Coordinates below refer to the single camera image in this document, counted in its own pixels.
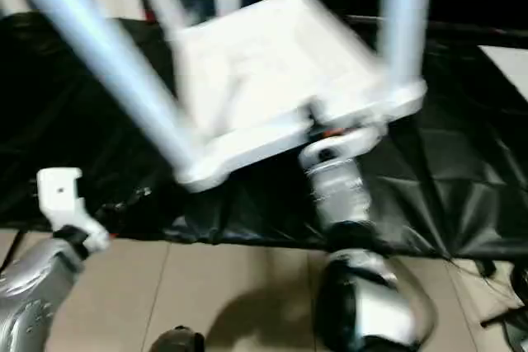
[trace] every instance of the white metal frame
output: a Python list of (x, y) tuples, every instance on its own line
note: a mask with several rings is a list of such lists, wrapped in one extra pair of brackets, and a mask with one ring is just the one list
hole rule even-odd
[[(219, 184), (232, 170), (306, 142), (310, 123), (304, 112), (298, 109), (264, 125), (223, 135), (205, 145), (190, 128), (191, 124), (157, 74), (117, 24), (94, 14), (88, 0), (35, 2), (44, 11), (58, 11), (49, 15), (54, 24), (172, 164), (177, 179), (190, 188), (210, 188)], [(419, 108), (424, 92), (418, 72), (422, 61), (427, 0), (386, 0), (383, 9), (384, 17), (391, 22), (384, 26), (380, 35), (390, 79), (386, 89), (381, 87), (381, 94), (377, 97), (380, 102), (384, 102), (384, 96), (391, 99), (385, 101), (382, 108), (376, 107), (376, 112), (382, 122), (386, 122)], [(341, 97), (327, 99), (334, 105), (342, 101)], [(342, 106), (337, 109), (345, 111), (343, 115), (337, 115), (343, 121), (346, 109)], [(376, 129), (362, 130), (359, 140), (355, 141), (356, 152), (368, 151), (378, 137)]]

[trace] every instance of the black cable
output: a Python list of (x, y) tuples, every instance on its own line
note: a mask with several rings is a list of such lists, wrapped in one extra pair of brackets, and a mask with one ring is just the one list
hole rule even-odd
[(418, 292), (422, 298), (424, 307), (429, 313), (427, 315), (429, 318), (429, 324), (426, 327), (424, 335), (420, 340), (417, 340), (416, 344), (414, 345), (415, 349), (419, 350), (431, 339), (432, 334), (438, 327), (438, 310), (436, 309), (435, 302), (432, 301), (431, 296), (429, 296), (429, 294), (423, 288), (422, 283), (416, 277), (416, 275), (413, 274), (412, 271), (410, 271), (399, 259), (393, 257), (391, 258), (390, 262), (396, 269), (397, 273), (402, 272), (403, 277), (406, 278), (412, 288)]
[(9, 251), (7, 251), (6, 257), (3, 259), (2, 266), (0, 267), (0, 274), (15, 260), (15, 256), (17, 255), (26, 234), (27, 231), (22, 230), (16, 233), (16, 236), (9, 247)]
[(505, 294), (503, 291), (497, 289), (495, 286), (493, 286), (492, 284), (495, 284), (495, 285), (500, 285), (504, 288), (509, 288), (511, 289), (511, 285), (510, 284), (507, 284), (505, 282), (501, 282), (500, 280), (496, 280), (496, 279), (486, 279), (484, 278), (481, 274), (478, 274), (476, 272), (473, 272), (473, 271), (470, 271), (470, 270), (467, 270), (465, 269), (464, 267), (461, 267), (460, 265), (456, 264), (454, 261), (452, 260), (449, 260), (448, 261), (451, 265), (453, 265), (454, 267), (456, 267), (457, 270), (459, 271), (462, 271), (468, 275), (471, 275), (473, 276), (474, 278), (479, 278), (481, 280), (483, 280), (486, 285), (491, 289), (493, 290), (495, 293), (499, 294), (500, 296), (508, 299), (508, 300), (511, 300), (512, 299), (512, 296), (508, 296), (507, 294)]

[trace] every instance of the beige floor tile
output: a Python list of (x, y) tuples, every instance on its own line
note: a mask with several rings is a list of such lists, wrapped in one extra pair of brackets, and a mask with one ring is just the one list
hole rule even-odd
[[(24, 248), (46, 237), (30, 234)], [(167, 258), (166, 242), (113, 241), (59, 309), (48, 350), (140, 352)]]
[[(322, 252), (310, 252), (310, 284), (313, 287), (313, 295), (316, 295), (319, 282), (319, 274), (324, 267)], [(465, 322), (464, 314), (457, 299), (455, 288), (451, 283), (446, 264), (440, 260), (401, 258), (401, 262), (412, 271), (420, 280), (422, 287), (429, 294), (438, 311), (438, 325), (430, 341), (423, 348), (424, 352), (476, 352), (474, 342), (469, 328)], [(405, 274), (397, 271), (400, 289), (411, 303), (417, 315), (419, 331), (427, 324), (424, 305), (411, 284), (406, 280)], [(318, 350), (326, 350), (317, 342)]]
[(3, 263), (3, 259), (6, 257), (7, 251), (11, 246), (11, 242), (13, 241), (15, 234), (15, 231), (0, 230), (0, 264)]
[(171, 245), (144, 350), (178, 325), (208, 352), (314, 350), (307, 277), (306, 251)]
[(508, 276), (512, 265), (496, 263), (497, 274), (489, 281), (490, 284), (486, 284), (476, 275), (477, 269), (472, 261), (457, 260), (455, 263), (461, 268), (450, 265), (450, 276), (460, 296), (478, 352), (509, 352), (501, 327), (497, 325), (483, 329), (480, 322), (507, 307), (521, 304), (509, 286)]

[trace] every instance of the black tarp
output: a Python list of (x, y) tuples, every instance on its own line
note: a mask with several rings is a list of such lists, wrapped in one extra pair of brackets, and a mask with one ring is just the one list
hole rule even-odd
[[(120, 23), (173, 89), (159, 27)], [(91, 211), (122, 237), (324, 248), (297, 150), (188, 194), (42, 16), (2, 19), (0, 43), (0, 227), (46, 229), (32, 180), (42, 167), (71, 166), (83, 171)], [(430, 37), (423, 74), (422, 110), (360, 159), (377, 248), (528, 257), (528, 103), (467, 40)]]

